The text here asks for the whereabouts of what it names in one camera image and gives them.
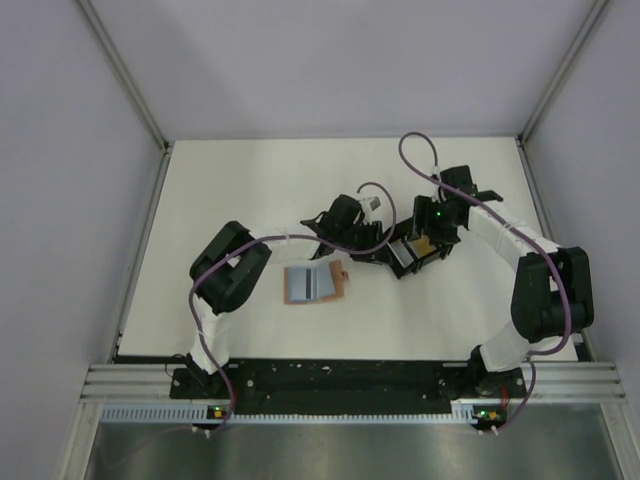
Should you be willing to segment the brown leather card holder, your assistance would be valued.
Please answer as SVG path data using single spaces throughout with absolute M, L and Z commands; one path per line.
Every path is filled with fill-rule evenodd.
M 286 267 L 284 304 L 317 304 L 343 298 L 348 280 L 349 275 L 340 260 Z

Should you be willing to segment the black plastic card box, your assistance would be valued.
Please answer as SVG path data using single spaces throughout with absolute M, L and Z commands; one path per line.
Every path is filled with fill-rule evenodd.
M 397 223 L 390 242 L 383 249 L 386 264 L 398 280 L 417 274 L 437 260 L 445 260 L 453 249 L 452 245 L 432 245 L 426 235 L 411 240 L 412 226 L 411 219 Z

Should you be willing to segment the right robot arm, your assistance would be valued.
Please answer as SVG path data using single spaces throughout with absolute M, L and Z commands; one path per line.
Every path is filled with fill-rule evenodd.
M 544 238 L 492 190 L 477 188 L 467 166 L 431 178 L 435 197 L 415 197 L 409 237 L 426 237 L 451 250 L 459 228 L 485 241 L 513 270 L 510 318 L 492 338 L 476 346 L 467 362 L 467 384 L 487 396 L 532 356 L 552 355 L 572 334 L 594 321 L 589 257 L 580 247 Z

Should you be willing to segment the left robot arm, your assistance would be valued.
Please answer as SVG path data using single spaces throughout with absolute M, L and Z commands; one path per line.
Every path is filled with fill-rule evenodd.
M 229 322 L 253 293 L 267 265 L 314 262 L 335 252 L 357 261 L 373 261 L 396 233 L 397 209 L 391 197 L 392 223 L 385 231 L 372 218 L 377 196 L 339 195 L 330 207 L 299 224 L 263 235 L 233 220 L 227 222 L 192 263 L 188 305 L 196 324 L 187 364 L 194 369 L 192 384 L 205 396 L 226 387 L 222 368 L 230 358 L 226 346 Z

